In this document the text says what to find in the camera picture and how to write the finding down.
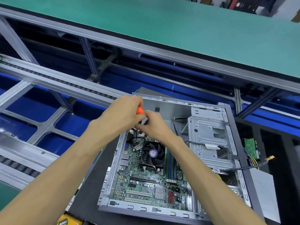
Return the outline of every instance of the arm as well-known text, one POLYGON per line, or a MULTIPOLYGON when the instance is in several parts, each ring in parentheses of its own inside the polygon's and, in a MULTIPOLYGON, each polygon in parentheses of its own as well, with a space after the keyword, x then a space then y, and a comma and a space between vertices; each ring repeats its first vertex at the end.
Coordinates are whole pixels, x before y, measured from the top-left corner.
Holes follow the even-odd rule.
POLYGON ((159 113, 145 111, 148 121, 135 128, 162 142, 175 157, 197 199, 215 225, 265 225, 164 122, 159 113))
POLYGON ((114 101, 62 156, 0 212, 0 224, 55 224, 99 151, 145 118, 144 114, 136 115, 138 106, 143 106, 142 97, 123 96, 114 101))

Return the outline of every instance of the green circuit board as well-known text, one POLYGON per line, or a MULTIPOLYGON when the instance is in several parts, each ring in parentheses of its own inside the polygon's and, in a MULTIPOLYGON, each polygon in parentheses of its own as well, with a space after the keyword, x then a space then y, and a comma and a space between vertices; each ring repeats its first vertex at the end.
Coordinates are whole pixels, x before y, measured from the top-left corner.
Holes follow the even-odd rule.
POLYGON ((142 140, 129 144, 123 153, 129 156, 128 166, 118 173, 118 179, 111 199, 128 201, 156 207, 187 210, 187 181, 180 169, 174 162, 173 173, 179 174, 180 179, 168 179, 167 169, 142 166, 141 150, 134 147, 142 140))

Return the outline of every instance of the cooling fan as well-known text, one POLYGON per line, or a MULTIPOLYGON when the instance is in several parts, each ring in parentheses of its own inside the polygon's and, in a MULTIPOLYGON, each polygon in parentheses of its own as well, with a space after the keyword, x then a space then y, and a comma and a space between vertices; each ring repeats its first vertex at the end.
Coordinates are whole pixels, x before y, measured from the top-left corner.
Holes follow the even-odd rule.
POLYGON ((145 141, 142 148, 140 164, 164 168, 166 164, 166 147, 159 142, 145 141))

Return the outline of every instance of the orange screwdriver handle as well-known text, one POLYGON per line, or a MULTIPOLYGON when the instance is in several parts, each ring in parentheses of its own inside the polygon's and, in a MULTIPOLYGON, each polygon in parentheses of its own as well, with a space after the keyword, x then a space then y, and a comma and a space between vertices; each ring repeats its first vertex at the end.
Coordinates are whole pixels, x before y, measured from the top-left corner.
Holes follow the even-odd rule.
POLYGON ((143 110, 143 108, 141 108, 141 107, 138 107, 137 108, 137 115, 139 115, 139 114, 143 114, 144 113, 144 110, 143 110))

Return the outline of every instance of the hand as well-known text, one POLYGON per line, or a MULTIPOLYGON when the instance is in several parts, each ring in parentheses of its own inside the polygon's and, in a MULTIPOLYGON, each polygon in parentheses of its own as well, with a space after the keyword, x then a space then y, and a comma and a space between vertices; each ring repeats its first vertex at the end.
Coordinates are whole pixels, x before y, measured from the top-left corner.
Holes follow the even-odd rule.
POLYGON ((176 135, 168 127, 159 113, 155 113, 150 110, 145 110, 144 113, 148 120, 142 124, 136 124, 134 128, 138 129, 141 133, 145 133, 146 136, 151 137, 164 145, 168 144, 176 135))
POLYGON ((113 140, 122 132, 131 129, 145 114, 137 115, 137 107, 143 107, 141 96, 122 96, 116 99, 103 114, 90 122, 88 129, 102 132, 106 137, 113 140))

